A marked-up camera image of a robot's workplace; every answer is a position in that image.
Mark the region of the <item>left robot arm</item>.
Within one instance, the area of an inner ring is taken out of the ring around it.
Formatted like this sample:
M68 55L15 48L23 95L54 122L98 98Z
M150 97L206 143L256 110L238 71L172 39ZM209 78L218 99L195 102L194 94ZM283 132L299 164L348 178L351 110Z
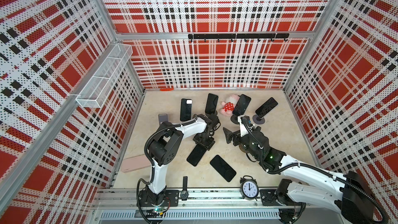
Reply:
M214 143L214 134L221 123L216 114L194 115L193 119L173 124L165 121L147 140L144 153L151 163L150 181L140 179L145 188L137 190L137 206L160 206L166 199L166 175L169 164L176 157L182 140L193 137L196 147L188 160L194 166L209 151Z

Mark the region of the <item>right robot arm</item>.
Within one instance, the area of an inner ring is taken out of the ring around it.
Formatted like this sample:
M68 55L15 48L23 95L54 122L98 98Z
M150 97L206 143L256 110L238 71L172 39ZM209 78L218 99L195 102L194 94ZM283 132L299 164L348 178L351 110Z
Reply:
M281 204L320 206L341 214L352 224L388 223L387 212L358 173L328 171L299 161L272 148L261 128L251 123L248 116L238 119L238 131L223 129L227 143L252 155L267 174L284 176L276 190Z

